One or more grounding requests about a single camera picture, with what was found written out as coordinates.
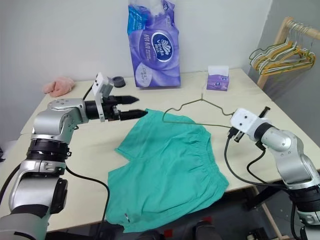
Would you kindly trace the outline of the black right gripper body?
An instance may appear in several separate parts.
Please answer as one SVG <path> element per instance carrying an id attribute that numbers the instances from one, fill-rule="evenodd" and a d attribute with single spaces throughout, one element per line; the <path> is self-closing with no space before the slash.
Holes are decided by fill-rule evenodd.
<path id="1" fill-rule="evenodd" d="M 232 138 L 234 138 L 234 141 L 236 143 L 239 143 L 242 137 L 244 136 L 244 133 L 235 127 L 231 127 L 230 130 L 228 131 L 227 135 L 227 142 L 229 142 Z"/>

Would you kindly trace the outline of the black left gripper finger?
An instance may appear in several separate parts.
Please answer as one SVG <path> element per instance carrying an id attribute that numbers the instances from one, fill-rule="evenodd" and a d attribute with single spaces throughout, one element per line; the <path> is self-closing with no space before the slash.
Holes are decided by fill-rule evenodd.
<path id="1" fill-rule="evenodd" d="M 144 117 L 147 114 L 148 114 L 147 111 L 140 110 L 140 109 L 133 109 L 133 110 L 128 110 L 128 111 L 120 111 L 119 112 L 119 119 L 121 121 L 139 119 L 139 118 Z"/>
<path id="2" fill-rule="evenodd" d="M 129 105 L 137 101 L 139 101 L 139 99 L 131 95 L 117 96 L 117 102 L 118 104 L 121 104 L 121 105 Z"/>

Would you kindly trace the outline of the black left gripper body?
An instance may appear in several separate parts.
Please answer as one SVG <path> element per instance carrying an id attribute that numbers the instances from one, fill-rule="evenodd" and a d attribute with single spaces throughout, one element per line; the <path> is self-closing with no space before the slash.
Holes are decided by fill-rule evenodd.
<path id="1" fill-rule="evenodd" d="M 105 120 L 118 121 L 120 120 L 120 113 L 117 109 L 117 105 L 121 104 L 122 97 L 110 95 L 102 98 L 102 110 Z"/>

